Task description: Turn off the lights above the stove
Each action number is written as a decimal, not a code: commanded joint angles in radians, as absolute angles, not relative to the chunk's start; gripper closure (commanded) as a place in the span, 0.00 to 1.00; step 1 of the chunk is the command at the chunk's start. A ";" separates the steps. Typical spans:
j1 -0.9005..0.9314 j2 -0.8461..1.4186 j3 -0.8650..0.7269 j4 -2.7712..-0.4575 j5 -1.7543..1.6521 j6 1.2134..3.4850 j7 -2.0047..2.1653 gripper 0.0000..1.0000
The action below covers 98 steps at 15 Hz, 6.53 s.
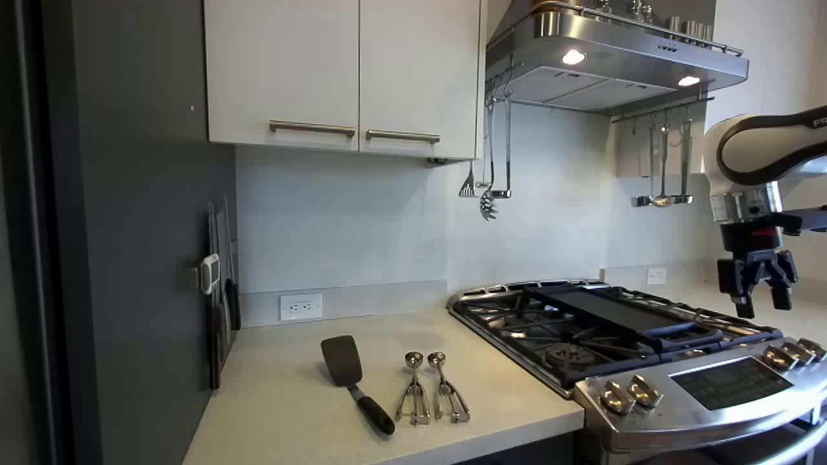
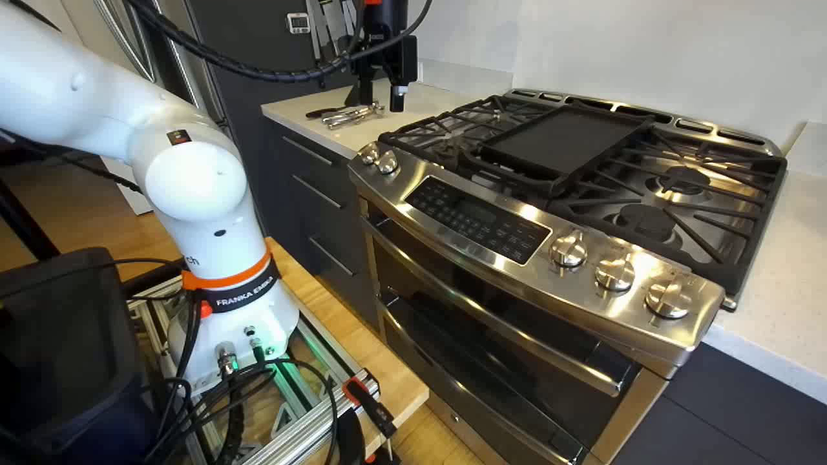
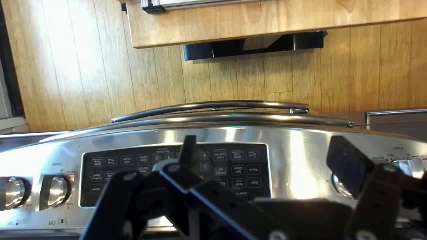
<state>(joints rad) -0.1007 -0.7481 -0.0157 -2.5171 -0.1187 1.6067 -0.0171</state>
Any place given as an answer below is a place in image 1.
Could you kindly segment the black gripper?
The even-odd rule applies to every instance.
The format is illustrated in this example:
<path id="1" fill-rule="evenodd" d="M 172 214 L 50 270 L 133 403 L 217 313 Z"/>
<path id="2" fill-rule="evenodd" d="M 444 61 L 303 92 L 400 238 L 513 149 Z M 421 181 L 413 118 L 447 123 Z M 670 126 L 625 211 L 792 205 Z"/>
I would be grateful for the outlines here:
<path id="1" fill-rule="evenodd" d="M 796 268 L 792 254 L 780 247 L 780 234 L 796 229 L 794 214 L 766 214 L 721 226 L 728 259 L 719 260 L 719 290 L 732 295 L 739 318 L 754 318 L 749 292 L 758 282 L 770 283 L 775 309 L 792 307 Z"/>

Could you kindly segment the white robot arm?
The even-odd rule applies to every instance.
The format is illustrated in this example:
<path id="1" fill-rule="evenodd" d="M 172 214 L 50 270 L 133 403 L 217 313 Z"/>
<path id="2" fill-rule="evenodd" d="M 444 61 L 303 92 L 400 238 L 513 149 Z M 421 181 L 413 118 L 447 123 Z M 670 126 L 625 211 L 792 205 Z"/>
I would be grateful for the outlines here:
<path id="1" fill-rule="evenodd" d="M 753 318 L 753 290 L 766 282 L 774 307 L 789 309 L 796 263 L 784 234 L 827 229 L 827 207 L 785 210 L 785 175 L 821 175 L 827 157 L 827 105 L 796 113 L 732 115 L 704 137 L 713 221 L 726 259 L 717 263 L 719 290 L 739 318 Z"/>

